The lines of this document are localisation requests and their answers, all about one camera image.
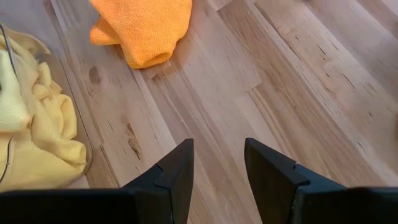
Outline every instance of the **wood grain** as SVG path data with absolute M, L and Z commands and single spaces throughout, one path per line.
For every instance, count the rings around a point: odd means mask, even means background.
M 88 40 L 88 1 L 0 3 L 58 58 L 94 160 L 71 187 L 120 187 L 195 140 L 189 223 L 260 223 L 246 137 L 347 186 L 398 185 L 395 0 L 193 1 L 169 62 L 130 69 Z

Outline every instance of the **fabric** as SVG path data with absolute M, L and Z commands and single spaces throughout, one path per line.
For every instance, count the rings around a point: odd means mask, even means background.
M 63 186 L 86 166 L 85 146 L 72 140 L 72 100 L 33 56 L 48 49 L 32 36 L 7 33 L 17 74 L 0 35 L 0 191 Z
M 120 44 L 132 68 L 167 61 L 188 29 L 192 0 L 91 0 L 100 18 L 90 31 L 96 45 Z

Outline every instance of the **orange microfiber cloth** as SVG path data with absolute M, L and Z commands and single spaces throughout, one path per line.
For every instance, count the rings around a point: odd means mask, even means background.
M 120 44 L 132 68 L 167 61 L 187 32 L 192 0 L 91 0 L 99 12 L 90 30 L 96 45 Z

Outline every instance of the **laundry basket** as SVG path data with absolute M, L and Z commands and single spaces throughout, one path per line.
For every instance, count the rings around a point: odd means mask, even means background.
M 15 24 L 0 25 L 0 192 L 65 187 L 92 148 L 57 54 Z

